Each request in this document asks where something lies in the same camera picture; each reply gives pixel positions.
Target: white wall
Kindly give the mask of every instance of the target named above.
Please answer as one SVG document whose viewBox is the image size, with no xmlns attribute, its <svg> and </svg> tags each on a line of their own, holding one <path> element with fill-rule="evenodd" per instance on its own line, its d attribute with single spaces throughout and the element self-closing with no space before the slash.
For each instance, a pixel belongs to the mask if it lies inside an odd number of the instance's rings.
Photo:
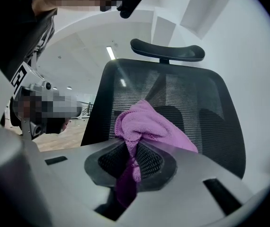
<svg viewBox="0 0 270 227">
<path fill-rule="evenodd" d="M 243 180 L 270 183 L 270 17 L 257 0 L 230 0 L 203 39 L 206 67 L 225 80 L 246 147 Z"/>
</svg>

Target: white ceiling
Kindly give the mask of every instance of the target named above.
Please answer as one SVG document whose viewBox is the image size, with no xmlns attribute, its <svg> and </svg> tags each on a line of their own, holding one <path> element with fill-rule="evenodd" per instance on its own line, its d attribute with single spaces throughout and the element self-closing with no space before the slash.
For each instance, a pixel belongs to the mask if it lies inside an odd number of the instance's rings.
<svg viewBox="0 0 270 227">
<path fill-rule="evenodd" d="M 107 24 L 74 33 L 49 46 L 38 60 L 38 72 L 67 94 L 96 94 L 103 69 L 110 61 L 107 46 L 119 58 L 148 61 L 130 47 L 134 38 L 151 42 L 151 23 Z"/>
</svg>

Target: person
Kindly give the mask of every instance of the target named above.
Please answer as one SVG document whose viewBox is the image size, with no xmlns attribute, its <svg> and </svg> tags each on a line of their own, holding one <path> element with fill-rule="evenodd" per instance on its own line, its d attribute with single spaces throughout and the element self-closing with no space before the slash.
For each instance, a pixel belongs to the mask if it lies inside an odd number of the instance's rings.
<svg viewBox="0 0 270 227">
<path fill-rule="evenodd" d="M 30 65 L 33 52 L 41 39 L 46 43 L 54 34 L 53 17 L 57 8 L 89 10 L 89 7 L 108 6 L 115 0 L 0 0 L 0 70 L 11 81 L 22 62 Z M 44 51 L 39 48 L 37 58 Z M 10 111 L 13 126 L 20 120 Z M 65 130 L 69 119 L 55 121 Z"/>
</svg>

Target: purple cloth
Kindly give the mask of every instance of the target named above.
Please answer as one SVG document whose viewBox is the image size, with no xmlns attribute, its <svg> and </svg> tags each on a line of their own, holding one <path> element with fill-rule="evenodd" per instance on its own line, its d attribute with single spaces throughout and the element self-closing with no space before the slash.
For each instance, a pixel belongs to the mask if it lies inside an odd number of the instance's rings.
<svg viewBox="0 0 270 227">
<path fill-rule="evenodd" d="M 135 199 L 136 184 L 141 181 L 139 166 L 135 160 L 136 146 L 141 138 L 198 153 L 190 139 L 145 100 L 139 101 L 117 117 L 115 135 L 125 140 L 130 153 L 126 170 L 116 184 L 117 200 L 126 208 Z"/>
</svg>

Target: ceiling light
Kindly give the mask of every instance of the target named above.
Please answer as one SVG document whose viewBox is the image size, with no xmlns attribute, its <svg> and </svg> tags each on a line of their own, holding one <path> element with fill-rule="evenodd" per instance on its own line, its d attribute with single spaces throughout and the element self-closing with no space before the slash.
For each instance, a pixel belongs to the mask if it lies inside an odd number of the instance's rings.
<svg viewBox="0 0 270 227">
<path fill-rule="evenodd" d="M 125 82 L 125 80 L 124 80 L 124 79 L 120 79 L 120 81 L 121 81 L 121 84 L 122 84 L 124 87 L 126 87 L 126 82 Z"/>
<path fill-rule="evenodd" d="M 114 56 L 114 53 L 113 53 L 113 50 L 112 50 L 112 47 L 111 46 L 108 46 L 107 47 L 107 51 L 108 51 L 108 54 L 111 57 L 111 60 L 115 60 L 115 56 Z"/>
</svg>

